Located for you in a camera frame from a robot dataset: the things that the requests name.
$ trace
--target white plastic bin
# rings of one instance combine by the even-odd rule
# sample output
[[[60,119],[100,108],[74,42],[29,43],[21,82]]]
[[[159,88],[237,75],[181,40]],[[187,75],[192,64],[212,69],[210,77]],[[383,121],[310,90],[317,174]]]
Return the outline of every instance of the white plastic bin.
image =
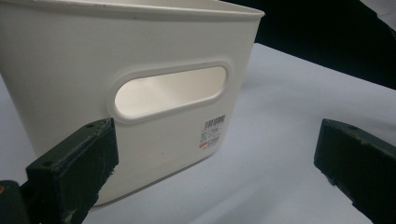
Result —
[[[116,120],[106,203],[219,148],[262,16],[213,0],[2,0],[0,72],[37,155]]]

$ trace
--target handle cutout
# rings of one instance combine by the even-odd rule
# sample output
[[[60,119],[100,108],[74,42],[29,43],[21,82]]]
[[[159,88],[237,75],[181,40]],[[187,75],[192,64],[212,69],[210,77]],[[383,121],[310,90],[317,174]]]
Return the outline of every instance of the handle cutout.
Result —
[[[115,106],[124,117],[139,119],[214,99],[226,79],[221,66],[137,78],[119,89]]]

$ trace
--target screw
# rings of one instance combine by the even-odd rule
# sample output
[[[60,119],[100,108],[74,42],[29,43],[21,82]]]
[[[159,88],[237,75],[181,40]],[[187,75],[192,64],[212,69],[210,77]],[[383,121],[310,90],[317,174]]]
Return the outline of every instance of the screw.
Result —
[[[0,194],[2,194],[6,190],[6,188],[3,185],[0,185]]]

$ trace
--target barcode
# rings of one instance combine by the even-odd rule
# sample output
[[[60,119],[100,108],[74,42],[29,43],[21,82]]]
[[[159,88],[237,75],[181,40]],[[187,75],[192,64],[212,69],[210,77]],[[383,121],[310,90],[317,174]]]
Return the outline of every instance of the barcode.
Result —
[[[212,126],[216,126],[217,124],[224,122],[224,120],[225,120],[225,115],[223,115],[221,117],[218,117],[216,119],[212,119],[210,121],[207,121],[205,123],[205,129],[208,129],[208,128],[212,127]]]

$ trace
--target white table surface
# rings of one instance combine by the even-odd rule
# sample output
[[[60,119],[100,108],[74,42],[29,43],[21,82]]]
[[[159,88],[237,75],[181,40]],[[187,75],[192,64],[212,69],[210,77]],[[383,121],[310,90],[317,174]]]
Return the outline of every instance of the white table surface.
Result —
[[[368,224],[314,166],[321,120],[396,145],[396,91],[256,44],[219,152],[116,203],[86,224]],[[35,159],[0,79],[0,179]]]

